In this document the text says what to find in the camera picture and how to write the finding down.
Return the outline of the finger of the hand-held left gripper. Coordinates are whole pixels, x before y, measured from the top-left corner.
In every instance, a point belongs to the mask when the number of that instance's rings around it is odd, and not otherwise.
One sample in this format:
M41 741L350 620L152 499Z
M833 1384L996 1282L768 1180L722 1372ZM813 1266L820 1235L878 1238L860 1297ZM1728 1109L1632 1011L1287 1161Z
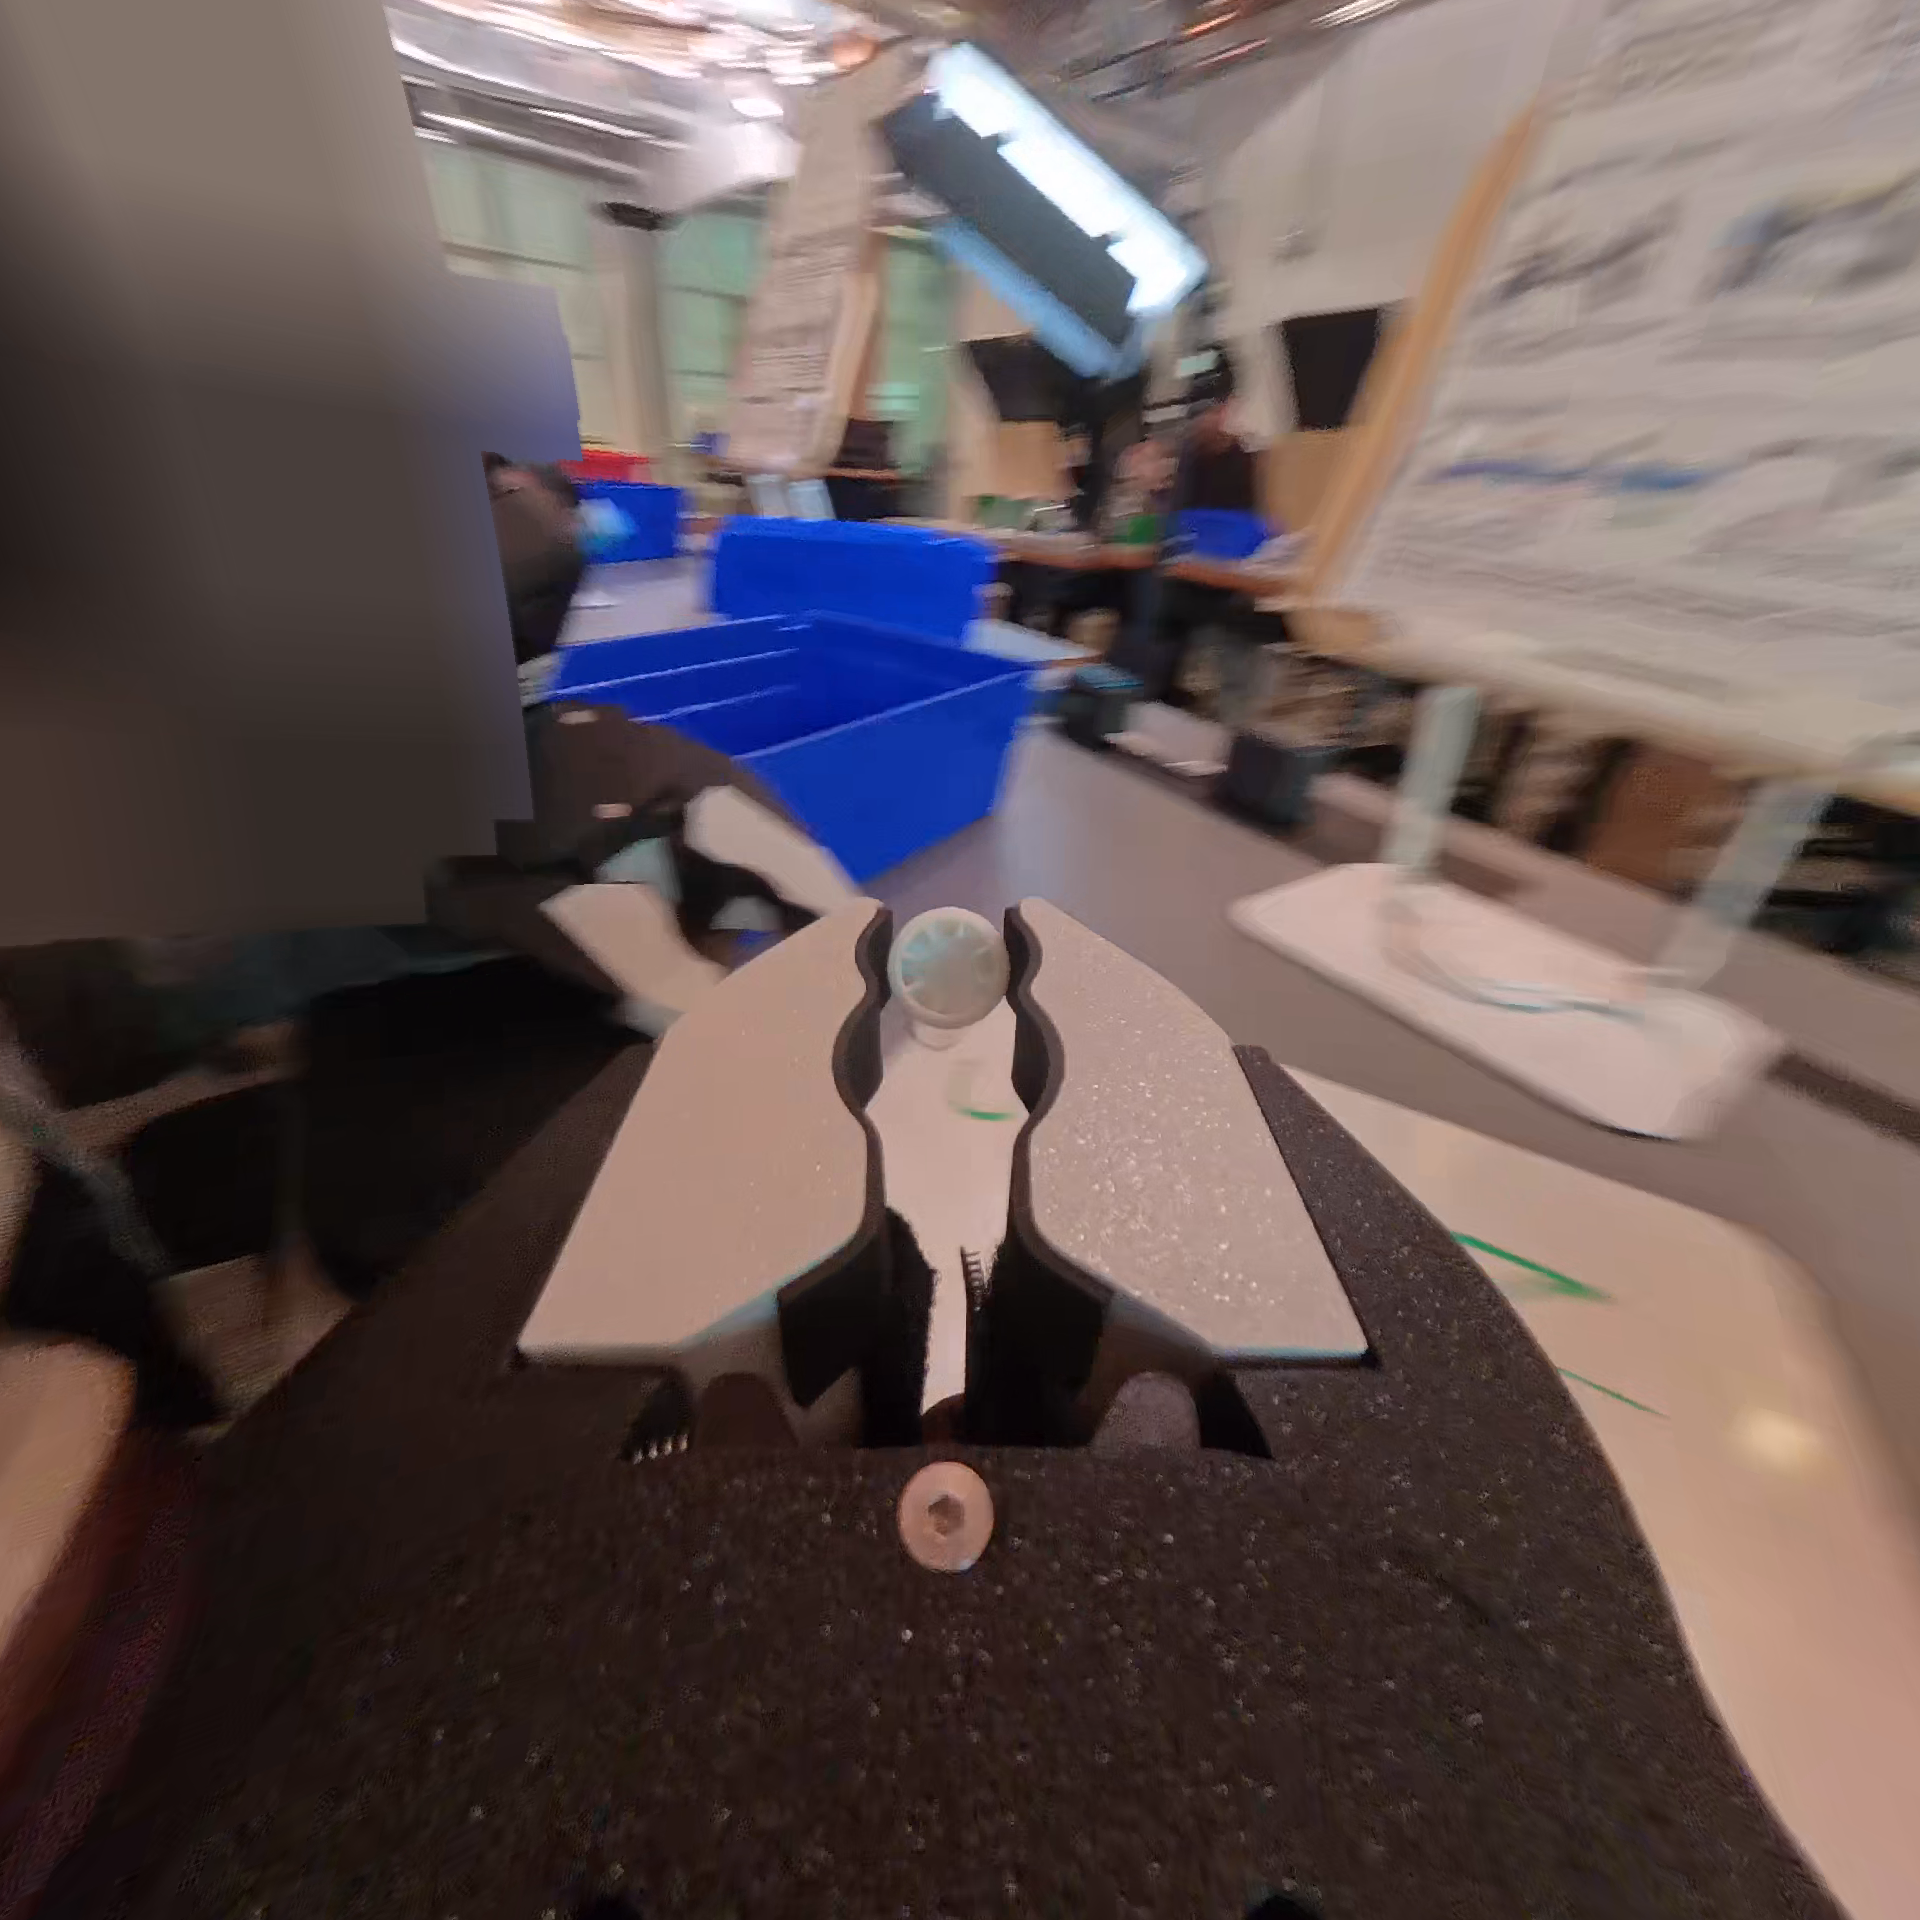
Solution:
M842 866L739 788L684 807L684 930L799 930L865 900Z
M579 881L543 897L540 913L612 981L622 1022L679 1022L727 977L643 881Z

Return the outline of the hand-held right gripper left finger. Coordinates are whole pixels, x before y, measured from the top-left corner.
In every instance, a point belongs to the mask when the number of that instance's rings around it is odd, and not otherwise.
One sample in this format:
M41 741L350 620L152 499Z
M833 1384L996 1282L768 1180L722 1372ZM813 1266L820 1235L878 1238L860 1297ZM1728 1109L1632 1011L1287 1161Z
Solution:
M925 1414L932 1274L889 1207L890 911L849 900L654 1045L521 1326L540 1369L760 1380L790 1418Z

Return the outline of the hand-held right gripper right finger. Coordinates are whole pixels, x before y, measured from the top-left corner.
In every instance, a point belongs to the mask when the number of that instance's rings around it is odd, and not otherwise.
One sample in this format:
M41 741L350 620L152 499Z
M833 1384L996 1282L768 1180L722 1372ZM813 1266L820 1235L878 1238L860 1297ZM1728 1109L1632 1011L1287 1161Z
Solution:
M978 1297L978 1396L1090 1414L1128 1372L1366 1360L1362 1322L1247 1060L1063 908L1004 911L1026 1119Z

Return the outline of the green whiteboard marker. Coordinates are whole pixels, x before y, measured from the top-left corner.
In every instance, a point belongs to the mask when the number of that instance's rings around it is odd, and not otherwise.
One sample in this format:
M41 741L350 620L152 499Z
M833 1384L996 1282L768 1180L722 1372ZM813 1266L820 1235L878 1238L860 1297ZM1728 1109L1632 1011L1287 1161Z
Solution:
M889 948L889 992L912 1039L946 1051L996 1015L1008 988L997 923L967 908L926 908Z

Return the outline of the white whiteboard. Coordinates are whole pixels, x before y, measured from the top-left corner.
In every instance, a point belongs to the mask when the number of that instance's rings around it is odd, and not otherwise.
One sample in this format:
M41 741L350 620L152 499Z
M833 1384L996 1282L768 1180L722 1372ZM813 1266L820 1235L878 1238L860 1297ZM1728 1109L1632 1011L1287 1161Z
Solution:
M925 1416L996 1501L952 1644L941 1915L1841 1916L1750 1780L1629 1495L1675 1402L1562 1369L1613 1297L1453 1238L1262 1055L1373 1353Z

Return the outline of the person's left forearm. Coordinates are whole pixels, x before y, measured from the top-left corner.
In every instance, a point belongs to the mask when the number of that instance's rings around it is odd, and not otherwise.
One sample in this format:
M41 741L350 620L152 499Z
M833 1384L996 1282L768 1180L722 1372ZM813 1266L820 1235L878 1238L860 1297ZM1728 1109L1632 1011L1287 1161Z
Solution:
M429 923L23 945L4 948L4 1015L37 1057L80 1045L195 1055L328 992L510 956Z

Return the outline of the white hanging sign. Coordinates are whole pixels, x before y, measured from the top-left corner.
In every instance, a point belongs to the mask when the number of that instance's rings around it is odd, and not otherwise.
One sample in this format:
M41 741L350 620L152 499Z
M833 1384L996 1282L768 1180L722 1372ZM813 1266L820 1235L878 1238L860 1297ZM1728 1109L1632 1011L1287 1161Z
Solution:
M817 476L842 447L878 302L874 183L872 117L817 97L740 326L725 460L746 476Z

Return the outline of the black studio light panel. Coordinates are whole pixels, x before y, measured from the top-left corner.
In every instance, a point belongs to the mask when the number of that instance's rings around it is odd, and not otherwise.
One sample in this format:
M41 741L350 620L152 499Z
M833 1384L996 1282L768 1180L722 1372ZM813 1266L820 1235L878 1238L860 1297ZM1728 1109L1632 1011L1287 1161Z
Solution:
M943 47L874 125L932 238L1066 370L1138 370L1207 258L1147 194L975 47Z

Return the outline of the white table sign stand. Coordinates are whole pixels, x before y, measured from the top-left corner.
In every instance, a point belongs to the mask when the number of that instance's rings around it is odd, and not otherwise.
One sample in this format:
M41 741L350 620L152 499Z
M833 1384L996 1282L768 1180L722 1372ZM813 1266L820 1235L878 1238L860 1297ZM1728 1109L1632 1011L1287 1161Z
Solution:
M1709 995L1834 796L1916 796L1916 2L1583 2L1461 202L1291 612L1417 684L1380 856L1227 908L1545 1102L1699 1139ZM1487 700L1748 796L1649 962L1437 879Z

